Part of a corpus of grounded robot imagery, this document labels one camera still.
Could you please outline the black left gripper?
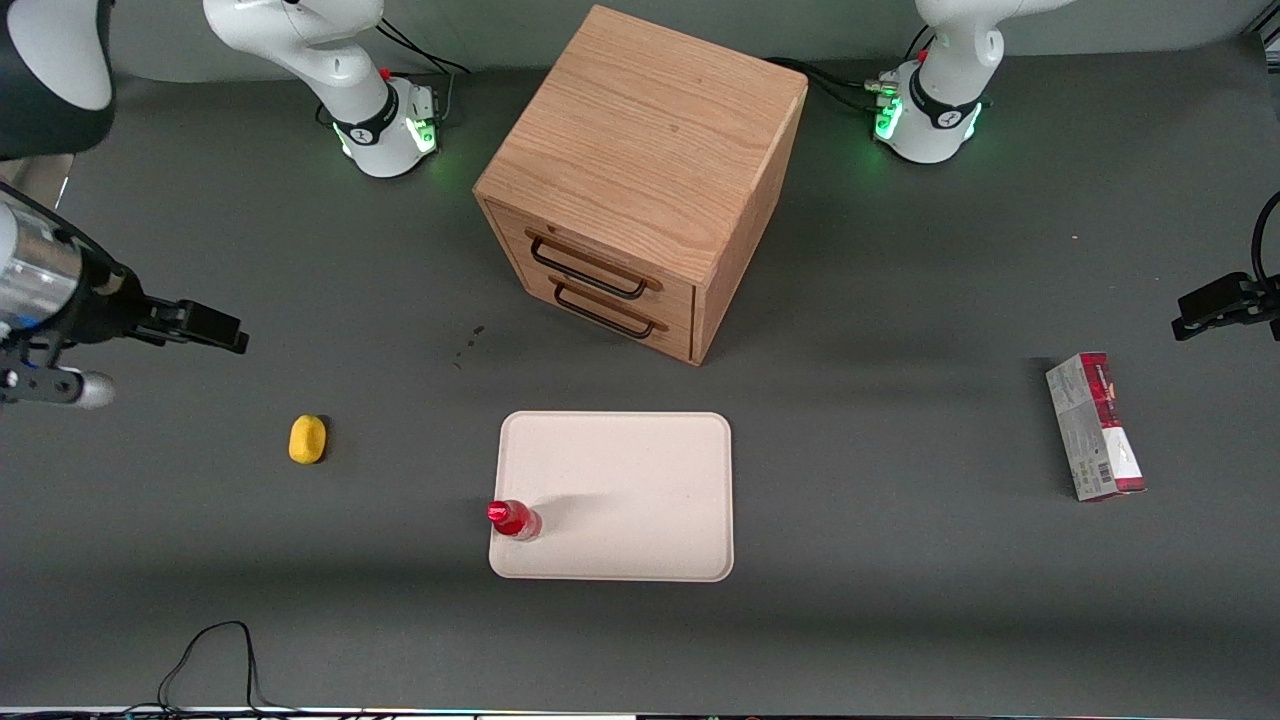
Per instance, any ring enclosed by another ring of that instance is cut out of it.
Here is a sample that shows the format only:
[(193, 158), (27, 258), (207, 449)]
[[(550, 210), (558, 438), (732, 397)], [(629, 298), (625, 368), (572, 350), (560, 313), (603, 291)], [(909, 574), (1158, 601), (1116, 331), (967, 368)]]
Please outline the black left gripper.
[(1172, 320), (1175, 341), (1229, 325), (1265, 323), (1279, 342), (1277, 281), (1263, 281), (1257, 302), (1253, 279), (1244, 272), (1233, 272), (1181, 296), (1179, 315)]

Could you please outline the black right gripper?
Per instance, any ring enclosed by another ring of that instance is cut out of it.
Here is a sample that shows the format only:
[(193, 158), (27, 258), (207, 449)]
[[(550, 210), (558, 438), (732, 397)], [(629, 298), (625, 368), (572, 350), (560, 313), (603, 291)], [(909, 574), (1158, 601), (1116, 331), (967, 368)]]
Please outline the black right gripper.
[(132, 269), (83, 245), (78, 250), (79, 283), (58, 315), (60, 347), (100, 345), (118, 338), (152, 343), (154, 338), (140, 327), (150, 319), (150, 332), (166, 342), (202, 345), (232, 354), (247, 351), (250, 334), (241, 329), (238, 318), (188, 299), (151, 297), (148, 302)]

